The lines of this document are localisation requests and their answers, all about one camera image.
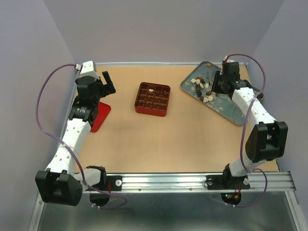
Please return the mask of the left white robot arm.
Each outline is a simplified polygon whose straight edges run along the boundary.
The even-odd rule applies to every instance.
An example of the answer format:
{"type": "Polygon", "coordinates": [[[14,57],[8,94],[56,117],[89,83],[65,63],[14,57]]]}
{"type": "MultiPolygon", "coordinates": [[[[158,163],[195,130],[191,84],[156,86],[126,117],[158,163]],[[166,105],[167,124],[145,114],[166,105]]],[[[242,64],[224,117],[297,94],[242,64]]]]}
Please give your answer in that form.
{"type": "Polygon", "coordinates": [[[76,206],[87,189],[101,190],[107,186],[104,167],[82,168],[77,157],[85,138],[90,133],[99,114],[100,99],[116,92],[107,71],[101,79],[90,75],[75,80],[75,97],[63,138],[59,142],[54,158],[44,171],[38,171],[35,182],[45,203],[76,206]]]}

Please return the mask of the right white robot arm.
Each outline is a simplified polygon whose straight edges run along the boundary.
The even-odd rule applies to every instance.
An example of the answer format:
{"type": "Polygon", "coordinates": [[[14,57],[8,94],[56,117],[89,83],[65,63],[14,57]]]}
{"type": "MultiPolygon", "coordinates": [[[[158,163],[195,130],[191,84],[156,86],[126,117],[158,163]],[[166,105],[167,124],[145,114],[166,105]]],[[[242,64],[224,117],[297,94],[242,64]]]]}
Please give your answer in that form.
{"type": "Polygon", "coordinates": [[[249,188],[247,174],[259,165],[284,154],[288,126],[272,117],[258,100],[247,80],[240,78],[238,62],[224,61],[215,74],[212,91],[228,95],[245,116],[244,124],[252,127],[247,140],[241,140],[240,157],[226,165],[221,175],[206,179],[210,190],[231,190],[238,186],[249,188]]]}

